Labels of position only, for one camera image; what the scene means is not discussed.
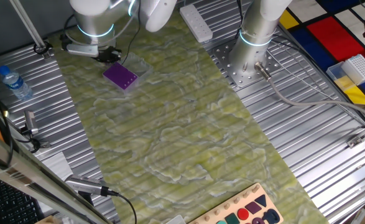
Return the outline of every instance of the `metal mounting plate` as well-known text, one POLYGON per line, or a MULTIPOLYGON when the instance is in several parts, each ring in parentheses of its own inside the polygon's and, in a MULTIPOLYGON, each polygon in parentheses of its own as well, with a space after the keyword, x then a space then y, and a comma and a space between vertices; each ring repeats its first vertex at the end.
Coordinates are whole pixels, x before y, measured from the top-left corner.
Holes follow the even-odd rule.
MULTIPOLYGON (((247 72, 244 73, 242 69, 234 68, 230 61, 229 61, 229 52, 232 50, 233 46, 235 45, 236 40, 229 41, 219 47, 214 48, 214 55, 217 57, 218 61, 222 65, 222 67, 226 70, 228 75, 233 79, 235 84, 242 88, 247 86, 250 83, 254 83, 257 80, 263 78, 259 72, 256 72, 252 75, 248 75, 247 72)), ((266 53, 266 63, 263 64, 265 69, 270 73, 274 73, 275 71, 279 70, 280 64, 277 63, 270 54, 266 53)))

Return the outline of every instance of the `glowing blue ring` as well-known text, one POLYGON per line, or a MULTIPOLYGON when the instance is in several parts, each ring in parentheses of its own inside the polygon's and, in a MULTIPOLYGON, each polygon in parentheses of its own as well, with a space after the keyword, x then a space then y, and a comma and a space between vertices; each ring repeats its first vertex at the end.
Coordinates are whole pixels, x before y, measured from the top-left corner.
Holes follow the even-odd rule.
POLYGON ((86 32, 84 32, 84 31, 80 28, 80 26, 78 26, 78 25, 77 25, 77 27, 80 29, 80 31, 81 31, 83 34, 87 35, 88 37, 103 37, 104 35, 106 35, 106 34, 108 34, 108 33, 110 33, 110 32, 112 31, 113 26, 114 26, 114 24, 112 24, 112 26, 110 27, 110 29, 109 29, 106 33, 104 33, 104 34, 100 34, 100 35, 92 35, 92 34, 87 34, 86 32))
POLYGON ((240 38, 242 38, 242 40, 243 40, 246 44, 249 44, 249 45, 251 45, 251 46, 255 46, 255 47, 265 46, 265 45, 269 44, 269 43, 270 43, 270 41, 271 41, 271 40, 269 40, 268 42, 266 42, 266 43, 264 43, 264 44, 253 44, 253 43, 250 43, 250 42, 248 42, 248 41, 247 41, 247 40, 243 37, 243 35, 242 35, 242 30, 240 30, 240 38))
POLYGON ((128 7, 128 15, 131 16, 131 10, 132 10, 132 6, 134 5, 135 0, 132 0, 130 3, 130 6, 128 7))

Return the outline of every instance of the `green shape piece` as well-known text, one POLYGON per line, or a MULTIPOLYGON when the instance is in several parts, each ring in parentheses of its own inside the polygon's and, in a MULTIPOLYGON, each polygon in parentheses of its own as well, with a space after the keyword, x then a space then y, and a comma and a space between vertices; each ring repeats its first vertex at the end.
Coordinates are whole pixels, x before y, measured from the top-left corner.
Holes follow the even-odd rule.
POLYGON ((230 215, 225 217, 225 220, 227 224, 240 224, 238 218, 234 213, 231 213, 230 215))

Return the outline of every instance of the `red panel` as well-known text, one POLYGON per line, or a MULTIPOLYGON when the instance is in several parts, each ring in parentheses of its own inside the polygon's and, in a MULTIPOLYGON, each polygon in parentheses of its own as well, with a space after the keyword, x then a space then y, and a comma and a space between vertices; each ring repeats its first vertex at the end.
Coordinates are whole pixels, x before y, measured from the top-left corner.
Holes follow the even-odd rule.
POLYGON ((365 57, 365 49, 333 17, 307 27, 339 62, 357 54, 365 57))

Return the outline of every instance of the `keyboard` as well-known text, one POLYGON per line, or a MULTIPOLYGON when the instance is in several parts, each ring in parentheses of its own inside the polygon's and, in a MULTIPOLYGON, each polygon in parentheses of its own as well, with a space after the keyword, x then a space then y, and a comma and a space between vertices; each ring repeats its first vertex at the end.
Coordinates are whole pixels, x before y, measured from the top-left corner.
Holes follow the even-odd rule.
POLYGON ((36 199, 0 181, 0 223, 30 224, 41 219, 36 199))

